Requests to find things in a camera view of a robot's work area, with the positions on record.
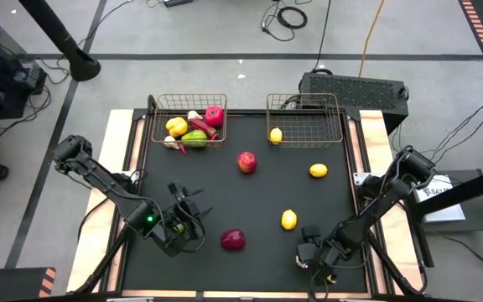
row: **concrete floor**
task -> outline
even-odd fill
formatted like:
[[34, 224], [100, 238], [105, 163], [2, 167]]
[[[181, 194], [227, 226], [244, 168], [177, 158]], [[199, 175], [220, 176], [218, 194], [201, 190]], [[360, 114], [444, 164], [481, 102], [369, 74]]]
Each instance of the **concrete floor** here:
[[[99, 4], [105, 3], [106, 14], [122, 0], [48, 2], [79, 40], [87, 36]], [[293, 5], [293, 0], [286, 2]], [[323, 52], [360, 54], [378, 3], [334, 0]], [[268, 54], [317, 53], [326, 4], [320, 0], [301, 7], [309, 23], [288, 43], [278, 42], [260, 30], [260, 18], [269, 5], [263, 0], [199, 0], [177, 8], [148, 8], [144, 0], [134, 0], [110, 15], [96, 33], [92, 54], [237, 55], [224, 60], [215, 60], [213, 55], [187, 60], [168, 56], [159, 57], [162, 60], [132, 60], [136, 58], [114, 55], [117, 60], [102, 60], [101, 74], [79, 83], [75, 91], [70, 79], [57, 86], [48, 85], [53, 95], [50, 107], [34, 122], [21, 124], [0, 138], [0, 163], [11, 169], [8, 179], [0, 183], [0, 268], [8, 263], [39, 170], [50, 165], [43, 158], [61, 110], [70, 106], [60, 137], [71, 133], [85, 136], [97, 156], [109, 111], [144, 107], [148, 94], [220, 92], [228, 95], [231, 108], [264, 108], [268, 93], [296, 92], [301, 75], [314, 67], [314, 60], [289, 60], [288, 55], [282, 56], [287, 59], [280, 59], [280, 55], [272, 56], [274, 60], [261, 59], [269, 59], [264, 56]], [[58, 53], [18, 1], [0, 0], [0, 24], [29, 53]], [[271, 30], [277, 35], [289, 34], [279, 27]], [[419, 149], [436, 146], [483, 103], [483, 60], [463, 56], [463, 60], [449, 61], [437, 56], [481, 55], [456, 0], [387, 0], [368, 53], [434, 55], [432, 60], [388, 56], [388, 60], [365, 64], [364, 76], [404, 81], [411, 91], [402, 144]], [[338, 75], [356, 76], [360, 62], [322, 60], [320, 64]], [[57, 71], [49, 73], [54, 78], [62, 76]], [[40, 103], [43, 99], [36, 96], [33, 101]], [[479, 115], [456, 139], [474, 130], [483, 119], [483, 112]], [[477, 168], [483, 169], [483, 127], [438, 164], [441, 170]], [[65, 292], [77, 227], [88, 195], [50, 167], [17, 266], [56, 267], [54, 294]], [[455, 236], [483, 255], [483, 233]], [[430, 237], [429, 243], [436, 267], [428, 269], [427, 292], [440, 298], [483, 301], [483, 263], [441, 237]]]

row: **metal wire basket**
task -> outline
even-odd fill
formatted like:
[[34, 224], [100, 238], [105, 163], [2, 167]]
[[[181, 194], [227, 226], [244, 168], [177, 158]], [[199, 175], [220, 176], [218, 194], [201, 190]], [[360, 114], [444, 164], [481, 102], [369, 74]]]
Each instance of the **metal wire basket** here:
[[327, 148], [342, 141], [336, 96], [332, 93], [267, 95], [267, 139], [279, 128], [283, 140], [274, 146]]
[[201, 141], [205, 147], [221, 147], [226, 138], [226, 95], [224, 94], [164, 94], [156, 101], [156, 110], [152, 125], [152, 141], [164, 143], [169, 135], [165, 128], [167, 121], [173, 117], [183, 117], [187, 121], [188, 112], [197, 111], [201, 116], [209, 106], [219, 106], [223, 109], [223, 125], [216, 128], [219, 137], [216, 140]]

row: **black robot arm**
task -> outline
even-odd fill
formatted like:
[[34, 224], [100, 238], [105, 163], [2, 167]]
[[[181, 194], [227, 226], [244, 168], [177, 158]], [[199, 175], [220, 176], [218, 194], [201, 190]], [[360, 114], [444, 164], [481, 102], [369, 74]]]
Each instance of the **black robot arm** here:
[[59, 143], [53, 155], [55, 169], [62, 174], [73, 171], [82, 176], [117, 205], [129, 228], [143, 238], [151, 237], [170, 257], [184, 251], [189, 240], [199, 239], [197, 227], [204, 231], [195, 203], [187, 200], [187, 194], [175, 184], [169, 185], [169, 190], [177, 202], [164, 210], [150, 198], [128, 193], [109, 170], [92, 158], [91, 143], [83, 137], [70, 135]]
[[302, 229], [304, 243], [298, 245], [298, 265], [319, 272], [317, 284], [333, 284], [337, 263], [350, 260], [368, 242], [377, 245], [374, 250], [403, 293], [418, 294], [379, 246], [370, 228], [399, 200], [426, 187], [435, 175], [434, 166], [411, 146], [404, 148], [382, 177], [369, 175], [358, 187], [358, 196], [368, 202], [358, 215], [340, 222], [323, 240], [319, 239], [317, 226]]

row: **apple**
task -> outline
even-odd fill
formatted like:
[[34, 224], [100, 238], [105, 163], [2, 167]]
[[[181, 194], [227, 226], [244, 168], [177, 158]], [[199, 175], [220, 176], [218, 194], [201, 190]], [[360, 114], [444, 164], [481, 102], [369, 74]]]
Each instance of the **apple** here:
[[258, 165], [257, 156], [253, 152], [242, 152], [238, 155], [238, 165], [243, 173], [252, 173]]
[[232, 229], [221, 235], [221, 247], [225, 250], [241, 250], [245, 247], [245, 234], [240, 229]]

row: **lemon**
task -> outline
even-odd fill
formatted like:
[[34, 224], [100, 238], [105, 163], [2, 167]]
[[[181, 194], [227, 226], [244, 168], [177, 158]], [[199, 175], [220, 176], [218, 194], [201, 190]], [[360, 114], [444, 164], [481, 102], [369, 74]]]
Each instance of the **lemon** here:
[[310, 166], [310, 174], [314, 177], [324, 177], [327, 175], [325, 164], [313, 164]]
[[296, 223], [298, 223], [298, 216], [292, 210], [286, 210], [281, 218], [281, 225], [287, 231], [295, 228]]
[[279, 128], [273, 128], [269, 133], [269, 139], [271, 139], [272, 144], [278, 144], [283, 140], [283, 132]]

